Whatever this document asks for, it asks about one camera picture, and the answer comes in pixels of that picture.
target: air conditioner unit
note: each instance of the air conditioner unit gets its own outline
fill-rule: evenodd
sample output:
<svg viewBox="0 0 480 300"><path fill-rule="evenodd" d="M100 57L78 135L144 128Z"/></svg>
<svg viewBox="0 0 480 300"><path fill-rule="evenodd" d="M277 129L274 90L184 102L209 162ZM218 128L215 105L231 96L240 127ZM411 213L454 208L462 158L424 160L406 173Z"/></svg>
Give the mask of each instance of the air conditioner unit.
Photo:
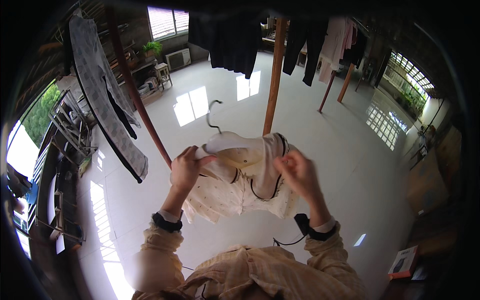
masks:
<svg viewBox="0 0 480 300"><path fill-rule="evenodd" d="M192 63L190 60L190 49L182 49L170 54L165 55L167 60L168 69L175 70Z"/></svg>

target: hand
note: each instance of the hand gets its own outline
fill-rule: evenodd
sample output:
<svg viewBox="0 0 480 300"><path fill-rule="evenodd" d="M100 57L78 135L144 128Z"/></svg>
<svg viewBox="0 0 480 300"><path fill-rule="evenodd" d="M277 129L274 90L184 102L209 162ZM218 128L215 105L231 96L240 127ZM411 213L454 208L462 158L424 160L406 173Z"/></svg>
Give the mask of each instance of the hand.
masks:
<svg viewBox="0 0 480 300"><path fill-rule="evenodd" d="M315 165L300 151L290 151L284 157L275 158L273 163L290 188L308 203L323 198Z"/></svg>
<svg viewBox="0 0 480 300"><path fill-rule="evenodd" d="M216 160L216 156L214 155L195 160L195 151L197 149L197 146L188 147L173 160L171 175L172 188L188 194L197 182L200 168Z"/></svg>
<svg viewBox="0 0 480 300"><path fill-rule="evenodd" d="M298 150L290 151L284 157L273 161L275 168L298 195L303 197L310 207L310 227L314 228L328 222L332 216L328 212L324 196L318 184L315 165Z"/></svg>

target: white tiled floor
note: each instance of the white tiled floor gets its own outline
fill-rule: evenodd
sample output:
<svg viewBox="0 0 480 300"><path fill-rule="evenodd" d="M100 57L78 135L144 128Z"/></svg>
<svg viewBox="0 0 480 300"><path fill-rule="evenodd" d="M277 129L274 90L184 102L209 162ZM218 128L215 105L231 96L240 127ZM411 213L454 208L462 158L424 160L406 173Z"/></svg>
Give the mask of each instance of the white tiled floor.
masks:
<svg viewBox="0 0 480 300"><path fill-rule="evenodd" d="M237 101L237 85L245 86L244 81L237 80L241 74L211 69L207 61L172 73L174 85L167 84L163 96L147 106L172 159L189 145L204 144L217 132L207 126L205 116L180 127L173 109L178 96L203 86L208 102L224 102L212 108L214 125L244 137L262 134L272 58L271 54L258 53L254 68L254 72L261 71L258 93L251 82L250 90L239 92L240 98L251 96L241 101ZM395 151L391 151L367 126L365 111L373 95L371 88L361 86L357 93L352 83L340 104L336 98L343 80L336 78L323 114L319 114L326 85L315 78L308 87L302 77L301 67L296 67L292 76L282 74L272 132L282 133L315 161L328 207L342 225L348 261L364 280L370 297L377 299L388 284L387 271L396 252L405 245L413 221L405 200L407 172L399 163L398 149L403 148L405 139L399 138ZM143 183L136 182L96 130L94 143L98 144L98 152L78 185L87 239L79 250L80 264L95 299L131 297L132 289L125 283L121 264L139 250L142 231L168 192L167 165L145 127L135 131L135 144L149 158ZM305 202L301 201L299 207L299 212L308 212ZM290 242L300 236L293 219L281 220L266 211L222 218L216 225L197 217L194 224L184 222L182 232L185 240L177 254L190 268L232 244L271 246L272 237ZM354 248L363 233L367 234L363 243ZM302 242L287 249L300 262L309 258Z"/></svg>

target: left hand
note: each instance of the left hand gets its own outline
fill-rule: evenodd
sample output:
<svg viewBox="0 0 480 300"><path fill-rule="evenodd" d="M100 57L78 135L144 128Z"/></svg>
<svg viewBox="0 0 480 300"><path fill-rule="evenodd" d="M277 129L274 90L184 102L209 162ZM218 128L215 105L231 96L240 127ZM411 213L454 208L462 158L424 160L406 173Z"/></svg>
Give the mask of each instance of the left hand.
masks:
<svg viewBox="0 0 480 300"><path fill-rule="evenodd" d="M200 168L216 160L215 155L195 160L195 151L197 151L197 149L197 146L188 147L173 160L171 175L172 188L182 192L190 192L197 182Z"/></svg>

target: yellow shirt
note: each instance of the yellow shirt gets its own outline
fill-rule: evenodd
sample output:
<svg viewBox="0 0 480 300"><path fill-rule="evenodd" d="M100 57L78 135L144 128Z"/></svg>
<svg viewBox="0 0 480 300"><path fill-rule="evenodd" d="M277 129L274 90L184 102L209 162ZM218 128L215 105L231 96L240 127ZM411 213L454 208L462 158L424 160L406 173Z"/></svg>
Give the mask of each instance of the yellow shirt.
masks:
<svg viewBox="0 0 480 300"><path fill-rule="evenodd" d="M183 237L152 222L137 254L139 273L130 282L137 289L132 299L163 299L162 290L193 298L199 287L205 298L241 299L253 283L271 297L280 292L285 300L365 299L365 286L347 263L338 222L336 228L326 241L307 236L304 249L312 255L307 264L281 247L235 246L199 265L185 281L174 254Z"/></svg>

